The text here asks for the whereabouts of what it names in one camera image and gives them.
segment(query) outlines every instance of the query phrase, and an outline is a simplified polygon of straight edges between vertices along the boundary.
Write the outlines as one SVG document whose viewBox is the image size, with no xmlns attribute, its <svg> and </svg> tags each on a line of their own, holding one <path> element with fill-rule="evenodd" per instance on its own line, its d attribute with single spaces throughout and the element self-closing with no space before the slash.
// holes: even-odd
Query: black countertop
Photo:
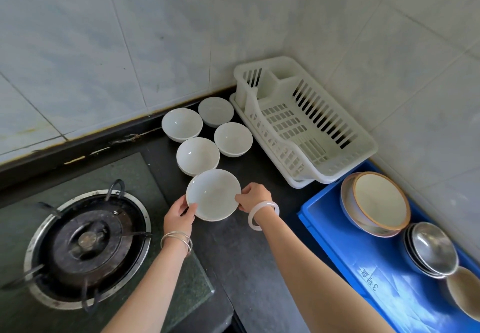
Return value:
<svg viewBox="0 0 480 333">
<path fill-rule="evenodd" d="M 190 108 L 197 111 L 198 105 Z M 232 122 L 242 123 L 237 115 Z M 215 129 L 204 125 L 200 137 L 213 140 L 214 132 Z M 0 192 L 1 204 L 13 203 L 140 152 L 167 203 L 171 205 L 185 194 L 192 179 L 177 166 L 176 153 L 179 145 L 171 141 L 162 130 L 158 130 L 135 143 L 120 144 L 94 158 L 75 162 L 69 167 L 53 170 L 21 186 Z M 255 140 L 250 151 L 239 158 L 222 155 L 218 168 L 235 175 L 242 187 L 253 181 L 264 184 L 279 205 L 280 216 L 317 256 L 333 266 L 296 216 L 301 206 L 323 189 L 324 185 L 313 182 L 303 189 L 293 189 Z M 227 219 L 214 223 L 197 218 L 193 224 L 192 239 L 195 253 L 210 278 L 215 293 L 173 332 L 220 333 L 230 324 L 234 310 L 248 333 L 308 332 L 264 234 L 249 227 L 247 214 L 237 210 Z"/>
</svg>

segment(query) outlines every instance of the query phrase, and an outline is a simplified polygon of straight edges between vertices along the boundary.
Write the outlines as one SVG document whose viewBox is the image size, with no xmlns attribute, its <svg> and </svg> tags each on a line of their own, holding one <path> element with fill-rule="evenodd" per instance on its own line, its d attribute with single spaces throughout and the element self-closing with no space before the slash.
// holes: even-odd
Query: bracelet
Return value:
<svg viewBox="0 0 480 333">
<path fill-rule="evenodd" d="M 160 241 L 160 248 L 163 249 L 163 242 L 166 238 L 172 237 L 174 239 L 179 239 L 182 241 L 186 246 L 187 246 L 187 257 L 189 257 L 192 254 L 192 250 L 194 248 L 194 243 L 192 242 L 192 239 L 183 232 L 180 231 L 173 231 L 173 232 L 168 232 L 162 237 L 162 240 Z"/>
<path fill-rule="evenodd" d="M 253 229 L 254 231 L 261 231 L 262 228 L 259 226 L 259 225 L 254 225 L 254 217 L 255 217 L 255 214 L 261 210 L 262 208 L 265 208 L 265 207 L 273 207 L 275 209 L 275 213 L 277 215 L 280 215 L 280 208 L 279 208 L 279 205 L 273 201 L 262 201 L 261 203 L 258 203 L 257 205 L 255 205 L 252 209 L 251 209 L 251 212 L 250 214 L 248 215 L 248 224 L 250 226 L 251 229 Z"/>
</svg>

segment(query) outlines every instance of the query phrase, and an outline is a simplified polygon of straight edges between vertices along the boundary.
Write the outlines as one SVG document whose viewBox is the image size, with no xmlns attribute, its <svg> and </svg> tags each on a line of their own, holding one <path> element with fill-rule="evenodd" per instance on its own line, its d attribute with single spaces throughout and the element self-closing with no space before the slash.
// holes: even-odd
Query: hand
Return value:
<svg viewBox="0 0 480 333">
<path fill-rule="evenodd" d="M 235 196 L 235 200 L 240 204 L 238 209 L 250 213 L 258 203 L 271 202 L 272 194 L 262 184 L 250 183 L 243 188 L 241 194 Z"/>
<path fill-rule="evenodd" d="M 198 205 L 196 203 L 190 205 L 188 211 L 183 212 L 188 208 L 187 197 L 184 195 L 173 203 L 172 207 L 165 215 L 163 222 L 163 232 L 165 234 L 173 231 L 183 232 L 188 237 L 192 234 L 192 223 L 195 220 L 195 213 Z"/>
</svg>

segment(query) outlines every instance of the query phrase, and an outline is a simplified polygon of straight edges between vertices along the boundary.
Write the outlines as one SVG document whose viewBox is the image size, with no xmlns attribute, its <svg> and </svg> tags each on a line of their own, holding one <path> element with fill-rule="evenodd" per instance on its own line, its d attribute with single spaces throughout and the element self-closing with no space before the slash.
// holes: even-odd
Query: blue plastic crate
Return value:
<svg viewBox="0 0 480 333">
<path fill-rule="evenodd" d="M 447 303 L 438 281 L 414 272 L 399 251 L 399 238 L 377 238 L 353 226 L 340 206 L 340 187 L 354 172 L 382 173 L 365 161 L 306 202 L 298 213 L 345 279 L 398 333 L 479 333 L 480 323 Z M 412 222 L 429 221 L 410 199 Z M 460 265 L 480 269 L 457 246 Z"/>
</svg>

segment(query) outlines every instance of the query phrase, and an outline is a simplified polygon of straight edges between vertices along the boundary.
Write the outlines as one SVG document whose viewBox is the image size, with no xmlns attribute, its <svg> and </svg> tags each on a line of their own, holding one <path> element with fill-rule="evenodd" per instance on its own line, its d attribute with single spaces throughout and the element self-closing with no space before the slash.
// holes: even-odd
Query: plastic dish drainer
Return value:
<svg viewBox="0 0 480 333">
<path fill-rule="evenodd" d="M 230 101 L 294 188 L 330 184 L 378 151 L 365 131 L 289 57 L 235 68 Z"/>
</svg>

